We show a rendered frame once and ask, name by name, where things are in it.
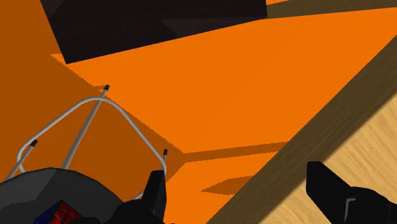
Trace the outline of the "red and blue gridded object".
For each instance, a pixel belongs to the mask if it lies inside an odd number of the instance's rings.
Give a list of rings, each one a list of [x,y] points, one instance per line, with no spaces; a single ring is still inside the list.
[[[41,213],[32,224],[70,224],[83,216],[63,200]]]

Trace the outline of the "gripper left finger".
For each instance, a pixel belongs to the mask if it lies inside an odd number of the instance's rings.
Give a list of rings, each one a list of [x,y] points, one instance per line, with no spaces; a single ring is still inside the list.
[[[104,224],[165,224],[166,203],[165,173],[152,171],[143,196],[119,205]]]

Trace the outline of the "light wooden table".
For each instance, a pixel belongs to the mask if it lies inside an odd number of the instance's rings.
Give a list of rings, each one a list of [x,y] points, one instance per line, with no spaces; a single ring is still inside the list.
[[[207,224],[329,224],[305,191],[310,161],[397,202],[397,36]]]

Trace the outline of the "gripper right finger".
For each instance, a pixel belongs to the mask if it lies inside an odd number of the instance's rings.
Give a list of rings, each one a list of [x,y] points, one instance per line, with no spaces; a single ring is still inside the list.
[[[331,224],[397,224],[397,204],[348,185],[320,161],[307,163],[306,193]]]

